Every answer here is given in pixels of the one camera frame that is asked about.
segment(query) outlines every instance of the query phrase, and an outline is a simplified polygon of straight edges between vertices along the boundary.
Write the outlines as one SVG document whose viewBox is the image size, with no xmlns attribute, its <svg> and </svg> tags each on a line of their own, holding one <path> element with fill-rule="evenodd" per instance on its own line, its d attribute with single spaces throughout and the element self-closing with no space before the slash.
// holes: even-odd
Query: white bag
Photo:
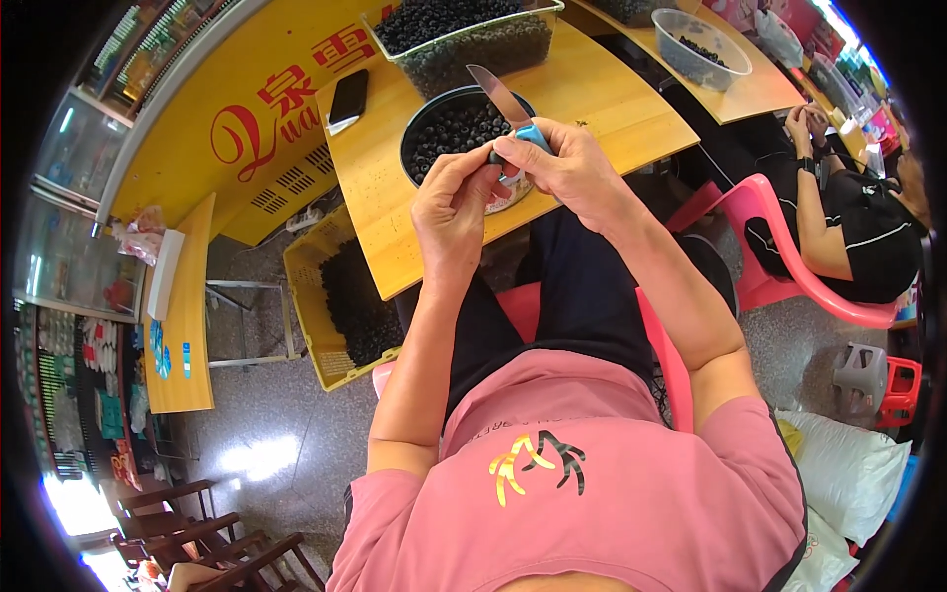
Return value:
<svg viewBox="0 0 947 592">
<path fill-rule="evenodd" d="M 782 592 L 831 592 L 856 565 L 858 560 L 849 554 L 845 538 L 809 508 L 806 552 Z"/>
<path fill-rule="evenodd" d="M 788 25 L 772 10 L 757 10 L 753 15 L 757 34 L 766 49 L 787 68 L 802 67 L 802 44 Z"/>
<path fill-rule="evenodd" d="M 776 411 L 802 432 L 795 457 L 806 502 L 859 547 L 884 522 L 898 496 L 911 442 L 896 444 L 880 432 L 814 413 Z"/>
</svg>

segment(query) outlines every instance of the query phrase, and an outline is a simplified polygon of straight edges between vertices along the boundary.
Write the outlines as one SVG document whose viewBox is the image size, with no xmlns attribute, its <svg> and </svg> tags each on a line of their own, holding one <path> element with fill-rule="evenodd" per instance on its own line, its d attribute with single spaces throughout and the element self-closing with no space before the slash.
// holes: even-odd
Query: black watch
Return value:
<svg viewBox="0 0 947 592">
<path fill-rule="evenodd" d="M 795 163 L 800 169 L 807 170 L 808 172 L 815 174 L 815 161 L 809 156 L 798 158 Z"/>
</svg>

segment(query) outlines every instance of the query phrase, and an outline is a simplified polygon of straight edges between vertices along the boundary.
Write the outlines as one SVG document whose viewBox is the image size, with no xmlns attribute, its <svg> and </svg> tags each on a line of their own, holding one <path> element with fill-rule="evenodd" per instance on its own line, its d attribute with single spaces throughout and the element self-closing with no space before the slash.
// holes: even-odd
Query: round metal bowl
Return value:
<svg viewBox="0 0 947 592">
<path fill-rule="evenodd" d="M 517 100 L 520 101 L 520 104 L 523 105 L 523 108 L 526 109 L 530 117 L 536 115 L 536 110 L 532 108 L 532 105 L 523 97 L 520 97 L 516 93 L 513 93 Z M 408 125 L 404 128 L 404 134 L 402 134 L 402 144 L 400 148 L 400 159 L 402 161 L 402 170 L 404 171 L 404 176 L 411 181 L 411 184 L 415 187 L 420 187 L 418 183 L 414 180 L 411 174 L 408 172 L 408 165 L 411 162 L 411 156 L 414 154 L 415 148 L 418 143 L 418 136 L 420 131 L 426 128 L 429 125 L 434 123 L 434 117 L 436 113 L 444 110 L 447 107 L 450 107 L 451 110 L 459 111 L 460 109 L 466 109 L 467 107 L 481 105 L 487 99 L 487 94 L 483 92 L 483 89 L 473 84 L 471 86 L 461 86 L 460 88 L 455 88 L 454 90 L 449 90 L 446 93 L 437 95 L 433 99 L 424 103 L 424 105 L 415 113 L 411 119 L 408 121 Z M 487 213 L 492 214 L 498 212 L 502 209 L 512 206 L 516 202 L 520 201 L 524 195 L 526 195 L 529 190 L 532 188 L 525 178 L 520 179 L 510 186 L 510 191 L 512 191 L 511 196 L 505 200 L 494 199 L 487 204 Z"/>
</svg>

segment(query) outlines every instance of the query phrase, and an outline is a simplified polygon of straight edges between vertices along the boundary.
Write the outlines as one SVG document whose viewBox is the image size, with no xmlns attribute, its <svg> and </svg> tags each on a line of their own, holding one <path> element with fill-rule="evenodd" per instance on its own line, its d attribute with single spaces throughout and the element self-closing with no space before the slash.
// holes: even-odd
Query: yellow crate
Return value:
<svg viewBox="0 0 947 592">
<path fill-rule="evenodd" d="M 299 325 L 306 337 L 319 384 L 327 391 L 394 360 L 402 350 L 401 346 L 392 348 L 371 364 L 356 368 L 346 352 L 346 338 L 332 324 L 319 264 L 338 253 L 339 244 L 354 238 L 355 228 L 348 209 L 342 204 L 283 251 L 283 265 Z"/>
</svg>

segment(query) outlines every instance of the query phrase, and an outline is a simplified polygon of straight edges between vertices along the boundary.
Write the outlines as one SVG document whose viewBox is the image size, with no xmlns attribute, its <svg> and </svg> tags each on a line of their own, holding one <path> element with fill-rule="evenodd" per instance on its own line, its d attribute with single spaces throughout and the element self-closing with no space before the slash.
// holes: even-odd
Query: black phone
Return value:
<svg viewBox="0 0 947 592">
<path fill-rule="evenodd" d="M 335 85 L 329 124 L 332 125 L 364 113 L 367 98 L 368 70 L 362 68 L 344 77 Z"/>
</svg>

